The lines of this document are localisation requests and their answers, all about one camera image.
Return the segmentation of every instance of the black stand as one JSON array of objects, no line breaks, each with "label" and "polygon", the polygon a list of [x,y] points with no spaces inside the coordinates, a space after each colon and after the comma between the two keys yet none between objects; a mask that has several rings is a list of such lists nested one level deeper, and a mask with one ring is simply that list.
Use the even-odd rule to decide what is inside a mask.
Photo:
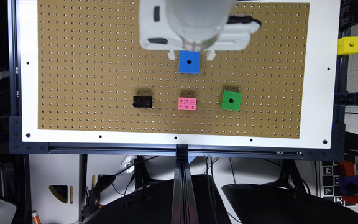
[{"label": "black stand", "polygon": [[177,145],[171,224],[198,224],[187,145]]}]

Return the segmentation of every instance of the green block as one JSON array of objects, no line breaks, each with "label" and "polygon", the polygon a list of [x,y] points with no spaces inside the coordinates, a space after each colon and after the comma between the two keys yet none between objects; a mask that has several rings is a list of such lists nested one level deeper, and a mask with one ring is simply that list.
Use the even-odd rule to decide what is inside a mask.
[{"label": "green block", "polygon": [[222,91],[221,108],[227,110],[240,110],[241,93]]}]

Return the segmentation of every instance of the blue cube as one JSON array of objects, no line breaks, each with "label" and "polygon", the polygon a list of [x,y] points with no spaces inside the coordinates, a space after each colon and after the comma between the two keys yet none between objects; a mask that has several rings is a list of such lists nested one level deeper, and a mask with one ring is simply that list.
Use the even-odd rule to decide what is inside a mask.
[{"label": "blue cube", "polygon": [[200,52],[179,51],[179,73],[199,74]]}]

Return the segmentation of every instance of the black lego brick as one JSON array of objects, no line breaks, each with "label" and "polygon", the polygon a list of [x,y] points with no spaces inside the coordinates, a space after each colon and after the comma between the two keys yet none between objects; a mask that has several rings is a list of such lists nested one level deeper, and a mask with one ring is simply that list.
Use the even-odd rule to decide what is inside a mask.
[{"label": "black lego brick", "polygon": [[134,96],[133,106],[135,108],[151,108],[153,98],[151,96]]}]

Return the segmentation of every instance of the blue lego brick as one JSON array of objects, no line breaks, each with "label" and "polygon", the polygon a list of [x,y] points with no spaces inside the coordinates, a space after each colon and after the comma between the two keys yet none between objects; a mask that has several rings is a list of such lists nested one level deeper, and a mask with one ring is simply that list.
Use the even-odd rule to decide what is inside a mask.
[{"label": "blue lego brick", "polygon": [[358,176],[341,177],[340,191],[342,194],[358,194]]},{"label": "blue lego brick", "polygon": [[199,74],[200,52],[179,51],[179,73]]}]

